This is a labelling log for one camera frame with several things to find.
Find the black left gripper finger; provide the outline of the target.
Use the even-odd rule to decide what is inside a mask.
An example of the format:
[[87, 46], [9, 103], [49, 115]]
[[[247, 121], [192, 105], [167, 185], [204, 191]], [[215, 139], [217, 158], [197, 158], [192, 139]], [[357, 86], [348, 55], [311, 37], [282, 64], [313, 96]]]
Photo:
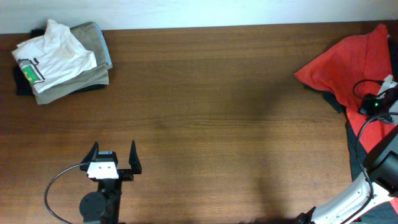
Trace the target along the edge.
[[134, 140], [132, 140], [131, 143], [131, 149], [129, 153], [129, 165], [131, 166], [133, 174], [142, 174], [142, 166], [137, 155], [137, 148]]
[[98, 142], [95, 142], [93, 147], [90, 149], [89, 153], [81, 161], [81, 166], [80, 166], [81, 171], [88, 170], [90, 163], [96, 160], [98, 152], [99, 152], [99, 144]]

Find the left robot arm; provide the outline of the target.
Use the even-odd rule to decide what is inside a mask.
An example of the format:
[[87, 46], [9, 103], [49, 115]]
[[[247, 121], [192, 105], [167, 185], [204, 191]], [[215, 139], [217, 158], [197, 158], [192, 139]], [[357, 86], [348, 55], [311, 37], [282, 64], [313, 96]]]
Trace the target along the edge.
[[84, 223], [118, 224], [123, 182], [134, 180], [142, 173], [137, 155], [136, 143], [131, 143], [128, 163], [130, 168], [119, 169], [118, 158], [114, 151], [100, 151], [94, 143], [82, 160], [80, 170], [98, 184], [97, 190], [86, 194], [79, 205]]

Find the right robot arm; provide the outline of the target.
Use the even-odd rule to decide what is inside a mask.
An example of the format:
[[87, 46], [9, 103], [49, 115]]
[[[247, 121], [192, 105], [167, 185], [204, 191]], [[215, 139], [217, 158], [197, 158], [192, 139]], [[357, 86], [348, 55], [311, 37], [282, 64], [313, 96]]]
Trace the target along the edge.
[[361, 173], [342, 193], [294, 223], [352, 223], [374, 207], [397, 197], [397, 127], [394, 127], [361, 161]]

